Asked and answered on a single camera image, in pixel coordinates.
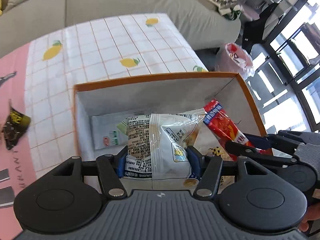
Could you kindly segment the person right hand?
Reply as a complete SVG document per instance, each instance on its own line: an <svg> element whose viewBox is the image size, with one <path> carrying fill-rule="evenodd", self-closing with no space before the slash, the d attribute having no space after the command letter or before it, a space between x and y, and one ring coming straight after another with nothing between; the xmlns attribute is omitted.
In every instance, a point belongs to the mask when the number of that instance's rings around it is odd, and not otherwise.
<svg viewBox="0 0 320 240"><path fill-rule="evenodd" d="M299 225L299 230L306 232L309 228L308 221L318 220L320 218L320 203L309 206L307 208L306 214L303 217L302 222Z"/></svg>

